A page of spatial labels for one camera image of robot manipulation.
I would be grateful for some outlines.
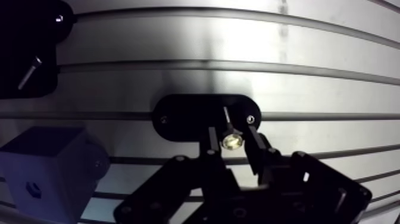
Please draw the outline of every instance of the metal wall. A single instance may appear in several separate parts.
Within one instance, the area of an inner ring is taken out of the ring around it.
[[[57,48],[57,90],[0,101],[0,143],[32,125],[86,126],[97,136],[113,164],[83,223],[113,222],[113,208],[167,158],[198,155],[197,144],[168,142],[148,120],[155,102],[173,92],[251,97],[263,112],[260,131],[274,147],[316,154],[357,179],[374,195],[362,223],[394,223],[400,211],[395,0],[68,3],[78,23]],[[256,184],[243,150],[223,154],[242,186]],[[0,200],[12,207],[2,181]],[[193,191],[172,223],[194,211],[199,196]]]

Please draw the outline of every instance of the gray box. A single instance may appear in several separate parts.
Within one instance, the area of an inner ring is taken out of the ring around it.
[[[77,223],[110,162],[80,127],[33,127],[0,148],[0,166],[18,210]]]

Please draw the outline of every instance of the brushed metal surface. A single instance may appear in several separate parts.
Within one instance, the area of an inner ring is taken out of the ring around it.
[[[67,2],[78,14],[110,10],[126,10],[126,13],[98,14],[75,25],[70,37],[57,48],[62,74],[54,94],[40,99],[0,101],[0,112],[3,112],[0,116],[26,119],[0,120],[0,145],[33,125],[85,126],[102,141],[111,156],[168,158],[186,154],[196,157],[197,144],[168,142],[157,135],[148,121],[84,119],[90,115],[120,118],[121,112],[148,113],[161,96],[177,92],[245,94],[270,119],[297,118],[290,122],[265,120],[260,127],[260,132],[283,154],[295,150],[335,152],[400,143],[399,120],[365,120],[379,116],[376,113],[386,117],[400,113],[397,100],[400,51],[387,46],[396,47],[400,42],[400,14],[394,10],[365,0]],[[222,7],[278,15],[271,15],[271,21],[265,22],[211,18],[212,14],[135,17],[127,11],[140,7]],[[323,23],[307,25],[304,22],[308,20],[296,17]],[[288,21],[300,26],[290,25]],[[343,30],[347,32],[345,35],[335,33]],[[159,62],[165,60],[186,64],[160,66]],[[322,113],[339,120],[310,119],[310,116],[312,119],[327,116]],[[364,120],[340,120],[340,116],[350,119],[359,116]],[[242,158],[244,152],[224,151],[223,155]],[[360,179],[399,170],[399,157],[400,151],[385,151],[330,158],[324,162],[351,178]],[[113,164],[98,191],[128,194],[158,167]],[[248,165],[230,167],[243,186],[255,184]],[[397,174],[363,184],[373,190],[374,197],[384,197],[400,190],[399,183]],[[6,183],[0,183],[0,201],[12,203],[6,188]],[[368,209],[398,200],[399,194],[391,195],[370,204]],[[119,202],[93,198],[82,218],[113,222],[112,211]],[[197,206],[198,203],[185,203],[172,223],[182,221]],[[363,223],[389,223],[395,213],[398,214],[398,209]]]

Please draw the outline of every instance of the bolt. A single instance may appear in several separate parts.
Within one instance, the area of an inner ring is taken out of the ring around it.
[[[132,211],[132,209],[130,207],[126,206],[126,207],[122,207],[121,211],[124,214],[128,214]]]
[[[99,166],[101,166],[101,165],[102,165],[101,161],[100,161],[100,160],[97,160],[96,163],[95,163],[95,166],[96,166],[96,167],[99,167]]]
[[[185,158],[182,155],[178,155],[177,157],[175,157],[176,161],[182,162],[183,160],[185,160]]]
[[[255,122],[254,116],[253,116],[253,115],[249,115],[249,116],[247,117],[247,124],[251,125],[251,124],[253,124],[254,122]]]
[[[214,151],[214,150],[207,150],[207,154],[208,154],[208,155],[214,155],[214,154],[215,154],[215,151]]]
[[[166,123],[168,122],[167,116],[162,116],[162,117],[160,118],[160,122],[161,122],[162,124],[166,124]]]
[[[363,194],[364,196],[367,196],[367,194],[368,194],[368,191],[367,191],[367,190],[365,190],[364,188],[361,188],[360,191],[362,192],[362,194]]]
[[[247,215],[247,211],[244,208],[235,208],[233,214],[238,218],[244,218]]]

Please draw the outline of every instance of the oval mounting plate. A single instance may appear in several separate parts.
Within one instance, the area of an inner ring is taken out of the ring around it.
[[[233,127],[244,130],[247,117],[253,116],[253,126],[261,123],[257,104],[244,95],[173,94],[162,98],[152,113],[154,129],[163,138],[174,142],[198,142],[208,127],[217,129],[218,138],[227,129],[224,114],[227,107]]]

